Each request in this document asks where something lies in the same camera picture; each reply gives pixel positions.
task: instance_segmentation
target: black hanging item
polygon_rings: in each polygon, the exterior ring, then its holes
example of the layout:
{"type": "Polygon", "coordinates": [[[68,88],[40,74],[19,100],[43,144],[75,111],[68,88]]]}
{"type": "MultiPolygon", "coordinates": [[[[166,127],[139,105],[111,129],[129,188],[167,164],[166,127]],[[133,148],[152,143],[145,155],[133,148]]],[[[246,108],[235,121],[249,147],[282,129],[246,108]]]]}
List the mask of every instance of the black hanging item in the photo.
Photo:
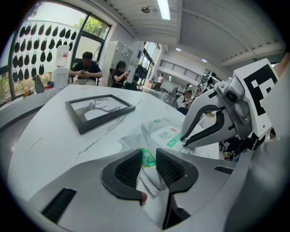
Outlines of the black hanging item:
{"type": "Polygon", "coordinates": [[[48,48],[51,50],[51,49],[53,49],[54,45],[55,45],[54,38],[52,38],[51,41],[50,41],[50,43],[49,43],[48,48]]]}
{"type": "Polygon", "coordinates": [[[72,48],[73,48],[73,42],[71,41],[71,42],[69,43],[69,50],[71,51],[72,48]]]}
{"type": "Polygon", "coordinates": [[[33,28],[31,29],[30,34],[31,34],[31,35],[34,35],[35,32],[36,32],[36,29],[37,29],[37,23],[36,23],[36,24],[33,26],[33,28]]]}
{"type": "Polygon", "coordinates": [[[30,30],[31,30],[31,24],[29,24],[28,27],[25,29],[24,34],[28,35],[30,33],[30,30]]]}
{"type": "Polygon", "coordinates": [[[74,40],[77,36],[77,30],[74,31],[74,33],[71,36],[71,39],[74,40]]]}
{"type": "Polygon", "coordinates": [[[58,26],[53,30],[53,36],[57,36],[58,35],[58,26]]]}
{"type": "Polygon", "coordinates": [[[58,48],[60,45],[62,45],[62,40],[59,39],[58,43],[56,44],[56,48],[58,48]]]}
{"type": "Polygon", "coordinates": [[[49,36],[51,33],[51,25],[46,29],[45,35],[49,36]]]}
{"type": "Polygon", "coordinates": [[[28,78],[29,78],[29,71],[28,71],[28,68],[26,67],[24,71],[24,79],[27,80],[28,78]]]}
{"type": "Polygon", "coordinates": [[[36,63],[36,52],[33,53],[32,59],[31,59],[31,64],[36,63]]]}
{"type": "Polygon", "coordinates": [[[17,80],[18,80],[18,74],[17,74],[16,70],[14,70],[14,72],[13,72],[13,74],[12,74],[12,79],[13,79],[13,81],[14,81],[15,83],[16,83],[17,80]]]}
{"type": "Polygon", "coordinates": [[[39,66],[39,72],[38,72],[40,75],[42,75],[42,74],[44,74],[44,65],[43,64],[41,64],[40,66],[39,66]]]}
{"type": "Polygon", "coordinates": [[[20,40],[18,40],[14,45],[14,52],[15,53],[19,52],[19,49],[20,49],[20,40]]]}
{"type": "Polygon", "coordinates": [[[18,72],[18,80],[22,81],[23,80],[23,72],[22,70],[20,69],[19,72],[18,72]]]}
{"type": "Polygon", "coordinates": [[[21,28],[20,32],[19,32],[19,37],[21,38],[22,36],[24,36],[24,33],[25,33],[25,27],[26,27],[26,24],[21,28]]]}
{"type": "Polygon", "coordinates": [[[26,47],[26,39],[23,40],[21,46],[20,46],[20,51],[23,52],[25,50],[26,47]]]}
{"type": "Polygon", "coordinates": [[[18,66],[21,68],[23,66],[23,56],[22,54],[19,56],[19,59],[18,59],[18,66]]]}
{"type": "Polygon", "coordinates": [[[42,24],[38,30],[38,35],[42,35],[44,33],[44,24],[42,24]]]}
{"type": "Polygon", "coordinates": [[[41,55],[40,55],[40,61],[41,62],[45,61],[45,53],[44,52],[42,52],[41,55]]]}
{"type": "Polygon", "coordinates": [[[70,36],[71,36],[71,30],[68,30],[65,34],[65,38],[69,39],[70,36]]]}
{"type": "Polygon", "coordinates": [[[32,38],[30,38],[27,42],[26,50],[30,51],[32,48],[32,38]]]}
{"type": "Polygon", "coordinates": [[[31,70],[31,76],[34,77],[36,75],[36,68],[35,66],[32,67],[32,70],[31,70]]]}
{"type": "Polygon", "coordinates": [[[37,40],[35,40],[35,42],[33,43],[33,49],[36,50],[39,47],[39,38],[37,38],[37,40]]]}
{"type": "Polygon", "coordinates": [[[17,59],[17,56],[15,55],[13,60],[12,60],[12,64],[13,64],[13,67],[16,68],[18,66],[18,59],[17,59]]]}
{"type": "Polygon", "coordinates": [[[59,37],[63,37],[65,35],[65,28],[62,29],[62,31],[59,33],[59,37]]]}
{"type": "Polygon", "coordinates": [[[44,51],[46,49],[46,42],[47,42],[47,38],[45,38],[44,41],[42,41],[41,46],[40,46],[40,50],[44,51]]]}
{"type": "Polygon", "coordinates": [[[24,58],[24,64],[25,65],[28,65],[29,64],[29,54],[28,53],[26,53],[26,56],[24,58]]]}
{"type": "Polygon", "coordinates": [[[53,59],[53,55],[52,55],[51,51],[49,51],[46,60],[47,60],[48,62],[50,62],[52,59],[53,59]]]}

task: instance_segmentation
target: black slot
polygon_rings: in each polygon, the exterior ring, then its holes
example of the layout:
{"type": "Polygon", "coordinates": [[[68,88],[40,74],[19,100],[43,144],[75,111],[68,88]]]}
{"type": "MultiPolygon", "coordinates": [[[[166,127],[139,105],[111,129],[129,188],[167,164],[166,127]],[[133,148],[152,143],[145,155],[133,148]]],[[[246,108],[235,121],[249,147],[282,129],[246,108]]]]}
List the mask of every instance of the black slot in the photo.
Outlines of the black slot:
{"type": "Polygon", "coordinates": [[[42,214],[50,221],[57,223],[76,193],[73,189],[63,188],[42,211],[42,214]]]}
{"type": "Polygon", "coordinates": [[[226,168],[226,167],[222,167],[222,166],[217,166],[214,169],[216,171],[223,172],[223,173],[226,173],[226,174],[232,174],[232,172],[234,170],[234,169],[230,169],[230,168],[226,168]]]}

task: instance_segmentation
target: white table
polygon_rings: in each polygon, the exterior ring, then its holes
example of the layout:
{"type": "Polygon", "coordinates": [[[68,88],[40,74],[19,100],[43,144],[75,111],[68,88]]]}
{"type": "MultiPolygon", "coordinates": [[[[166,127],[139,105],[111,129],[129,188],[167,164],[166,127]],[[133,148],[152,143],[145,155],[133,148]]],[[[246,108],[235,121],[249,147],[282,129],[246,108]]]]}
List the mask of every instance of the white table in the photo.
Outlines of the white table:
{"type": "MultiPolygon", "coordinates": [[[[12,155],[8,184],[13,194],[29,201],[42,187],[71,167],[89,160],[118,153],[120,138],[142,122],[185,116],[153,95],[110,87],[70,85],[54,96],[32,119],[20,137],[12,155]],[[136,106],[136,110],[80,135],[64,102],[113,94],[136,106]]],[[[202,131],[197,125],[196,132],[202,131]]],[[[218,159],[218,143],[197,148],[195,155],[218,159]]],[[[147,191],[138,181],[137,189],[147,191]]],[[[158,208],[156,198],[148,194],[146,208],[158,208]]]]}

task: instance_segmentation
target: framed artwork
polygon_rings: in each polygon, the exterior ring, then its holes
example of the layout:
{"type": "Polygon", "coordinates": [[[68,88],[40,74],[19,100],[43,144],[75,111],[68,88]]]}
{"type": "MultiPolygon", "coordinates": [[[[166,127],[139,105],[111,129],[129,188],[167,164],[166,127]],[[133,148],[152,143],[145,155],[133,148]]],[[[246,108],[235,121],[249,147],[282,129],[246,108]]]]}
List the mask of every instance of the framed artwork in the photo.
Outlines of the framed artwork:
{"type": "Polygon", "coordinates": [[[136,108],[111,94],[66,101],[65,105],[80,134],[136,108]]]}

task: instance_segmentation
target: balcony railing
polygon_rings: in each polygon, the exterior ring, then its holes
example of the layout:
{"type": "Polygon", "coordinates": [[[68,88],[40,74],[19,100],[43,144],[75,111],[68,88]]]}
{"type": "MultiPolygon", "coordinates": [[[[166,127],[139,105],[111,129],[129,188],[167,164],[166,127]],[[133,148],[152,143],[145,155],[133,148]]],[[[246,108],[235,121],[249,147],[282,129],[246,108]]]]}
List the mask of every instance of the balcony railing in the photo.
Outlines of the balcony railing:
{"type": "Polygon", "coordinates": [[[202,76],[198,75],[197,73],[193,71],[188,70],[187,68],[181,67],[177,64],[174,64],[165,60],[161,60],[160,66],[171,69],[172,71],[185,75],[186,77],[190,77],[197,82],[200,82],[202,78],[202,76]]]}

